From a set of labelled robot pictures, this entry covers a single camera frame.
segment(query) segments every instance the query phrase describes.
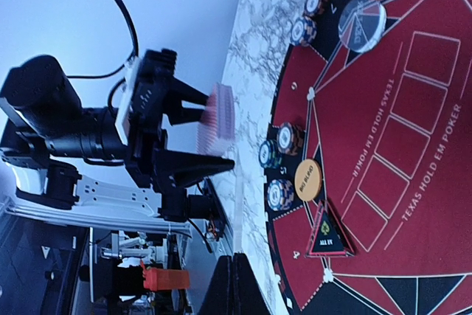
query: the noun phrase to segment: poker mat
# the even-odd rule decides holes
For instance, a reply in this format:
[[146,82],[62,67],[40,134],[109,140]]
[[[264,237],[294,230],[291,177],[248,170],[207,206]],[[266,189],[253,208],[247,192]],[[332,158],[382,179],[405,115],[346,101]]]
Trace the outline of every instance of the poker mat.
[[[268,123],[304,131],[266,168],[294,182],[314,159],[320,195],[286,210],[265,197],[268,242],[290,314],[472,314],[472,0],[379,0],[370,51],[343,46],[350,0],[329,0],[311,46],[290,46]],[[307,257],[320,198],[352,257]]]

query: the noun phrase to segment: stack of poker chips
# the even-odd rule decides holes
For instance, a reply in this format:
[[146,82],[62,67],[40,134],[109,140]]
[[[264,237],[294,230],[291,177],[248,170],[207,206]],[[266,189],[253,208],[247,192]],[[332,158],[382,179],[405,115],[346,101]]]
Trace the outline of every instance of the stack of poker chips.
[[197,153],[222,156],[235,140],[235,102],[230,86],[217,83],[197,128]]
[[312,20],[325,12],[329,0],[306,0],[303,7],[303,14]]
[[289,180],[272,180],[267,189],[267,204],[275,212],[289,210],[295,199],[295,189]]
[[280,153],[295,156],[303,149],[304,133],[302,129],[289,122],[283,123],[277,133],[277,147]]
[[277,169],[282,164],[277,141],[266,140],[259,148],[259,164],[264,169]]
[[290,42],[294,46],[310,46],[316,37],[316,23],[307,16],[300,16],[292,26]]

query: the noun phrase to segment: blue poker chip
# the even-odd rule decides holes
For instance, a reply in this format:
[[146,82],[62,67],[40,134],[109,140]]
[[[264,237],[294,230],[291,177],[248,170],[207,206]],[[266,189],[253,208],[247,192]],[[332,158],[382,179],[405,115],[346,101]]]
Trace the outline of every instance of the blue poker chip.
[[280,155],[275,140],[266,140],[259,148],[259,164],[265,169],[276,169],[282,164],[282,156]]
[[295,189],[289,180],[272,180],[267,189],[267,203],[276,212],[289,210],[295,199]]
[[309,46],[316,37],[316,23],[305,16],[295,20],[292,26],[290,42],[294,46]]

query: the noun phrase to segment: marble table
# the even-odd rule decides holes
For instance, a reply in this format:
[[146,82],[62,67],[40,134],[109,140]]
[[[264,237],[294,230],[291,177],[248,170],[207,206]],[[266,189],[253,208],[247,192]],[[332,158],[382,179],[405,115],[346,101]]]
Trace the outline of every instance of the marble table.
[[[264,174],[258,163],[266,139],[276,84],[289,45],[294,19],[305,0],[240,0],[229,43],[222,83],[235,96],[236,143],[227,157],[238,166],[212,178],[230,223],[235,205],[243,203],[242,249],[273,314],[287,314],[277,285],[267,241]],[[243,195],[236,195],[237,181]]]

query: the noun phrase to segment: poker table layout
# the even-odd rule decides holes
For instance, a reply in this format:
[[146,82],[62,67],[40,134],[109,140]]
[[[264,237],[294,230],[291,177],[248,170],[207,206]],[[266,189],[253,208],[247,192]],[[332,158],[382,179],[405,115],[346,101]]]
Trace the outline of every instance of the poker table layout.
[[[472,314],[472,0],[380,0],[386,29],[362,55],[339,40],[349,0],[330,0],[312,48],[291,46],[268,125],[305,131],[274,179],[314,159],[323,185],[265,203],[290,314]],[[307,257],[320,201],[353,257]]]

